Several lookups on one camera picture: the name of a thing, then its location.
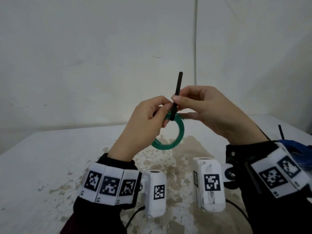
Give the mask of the person's left hand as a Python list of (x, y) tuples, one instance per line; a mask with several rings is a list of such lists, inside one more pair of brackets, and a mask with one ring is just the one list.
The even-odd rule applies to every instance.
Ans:
[(164, 96), (140, 102), (133, 111), (125, 129), (108, 152), (107, 157), (130, 162), (136, 154), (150, 146), (161, 128), (153, 128), (152, 117), (158, 106), (172, 103)]

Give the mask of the person's right hand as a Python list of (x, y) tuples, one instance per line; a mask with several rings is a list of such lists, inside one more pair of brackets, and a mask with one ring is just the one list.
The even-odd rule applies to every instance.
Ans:
[(184, 119), (202, 122), (230, 145), (249, 145), (269, 141), (256, 123), (224, 94), (213, 86), (190, 85), (180, 90), (179, 96), (201, 94), (207, 111), (181, 114)]

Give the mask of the person's right forearm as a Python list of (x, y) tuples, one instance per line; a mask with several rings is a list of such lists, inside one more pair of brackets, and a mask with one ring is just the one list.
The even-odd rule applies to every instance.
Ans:
[(249, 163), (266, 158), (278, 149), (256, 124), (225, 134), (226, 162), (234, 167), (236, 180), (228, 189), (241, 190), (253, 234), (312, 234), (312, 204), (303, 192), (275, 198)]

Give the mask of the person's left forearm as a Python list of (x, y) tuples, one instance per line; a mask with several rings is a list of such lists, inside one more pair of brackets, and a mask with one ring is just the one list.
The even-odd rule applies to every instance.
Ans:
[[(104, 153), (96, 163), (121, 169), (138, 170), (134, 160), (119, 161), (108, 158), (107, 155), (108, 153)], [(67, 220), (60, 234), (127, 234), (126, 227), (120, 218), (121, 211), (127, 209), (130, 208), (126, 208), (125, 205), (109, 206), (91, 203), (78, 196), (73, 206), (73, 214)]]

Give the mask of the white marker wristband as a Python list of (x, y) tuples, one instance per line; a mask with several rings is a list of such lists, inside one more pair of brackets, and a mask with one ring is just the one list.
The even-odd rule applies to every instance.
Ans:
[(304, 197), (312, 198), (310, 177), (299, 167), (282, 143), (275, 144), (278, 148), (267, 157), (252, 163), (252, 169), (275, 198), (296, 192), (302, 192)]
[(84, 174), (79, 197), (109, 206), (135, 206), (142, 172), (92, 163)]

